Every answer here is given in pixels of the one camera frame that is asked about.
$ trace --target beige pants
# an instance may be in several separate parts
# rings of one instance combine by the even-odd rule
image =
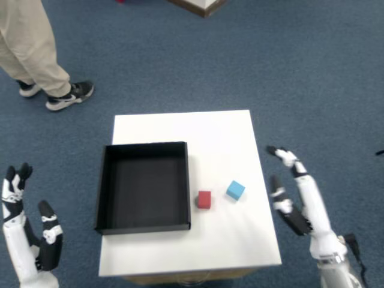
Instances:
[[[41,0],[0,0],[0,67],[12,78],[36,83],[54,97],[69,93]]]

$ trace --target robot finger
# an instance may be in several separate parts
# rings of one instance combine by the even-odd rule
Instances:
[[[274,146],[267,146],[267,151],[278,157],[285,166],[291,169],[291,172],[295,178],[308,175],[308,172],[301,161],[296,157],[294,153],[288,151],[286,148],[276,148]]]
[[[22,193],[14,189],[13,181],[19,178],[13,166],[7,170],[2,185],[2,213],[5,225],[18,225],[23,221]]]
[[[38,204],[43,222],[43,237],[40,242],[39,260],[41,269],[55,269],[60,260],[62,249],[62,229],[52,207],[46,201]]]
[[[310,233],[312,229],[309,221],[301,214],[292,200],[288,198],[280,180],[273,176],[271,183],[274,209],[278,211],[280,217],[297,235],[301,236]]]
[[[32,166],[28,165],[28,163],[22,164],[20,170],[16,171],[16,176],[12,181],[14,188],[23,191],[25,188],[25,181],[32,175],[32,172]]]

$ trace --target person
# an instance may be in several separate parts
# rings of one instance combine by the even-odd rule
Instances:
[[[70,83],[56,59],[52,28],[41,0],[0,0],[0,67],[20,85],[20,95],[47,94],[46,107],[62,110],[88,99],[90,81]]]

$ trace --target sneaker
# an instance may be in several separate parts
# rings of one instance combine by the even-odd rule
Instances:
[[[24,82],[22,82],[20,80],[17,80],[17,82],[20,85],[19,93],[21,96],[23,96],[25,98],[31,98],[32,96],[36,95],[36,93],[38,91],[41,90],[41,88],[39,86],[37,86],[37,84],[35,84],[35,83],[28,85],[28,84],[25,84]]]
[[[48,96],[46,107],[51,111],[59,111],[74,103],[80,104],[87,100],[94,91],[94,85],[90,81],[71,84],[71,91],[62,97]]]

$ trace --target white robotic hand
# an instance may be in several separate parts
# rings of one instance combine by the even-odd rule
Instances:
[[[21,288],[57,288],[58,281],[50,271],[59,263],[62,229],[57,216],[46,201],[38,208],[43,222],[43,237],[37,239],[25,215],[23,192],[32,167],[23,164],[16,171],[8,168],[2,186],[3,231]]]
[[[299,212],[275,176],[272,180],[274,208],[298,235],[311,235],[310,252],[313,258],[343,260],[347,247],[340,242],[331,228],[321,193],[313,177],[292,152],[273,146],[267,147],[267,150],[291,169],[303,204],[302,212]]]

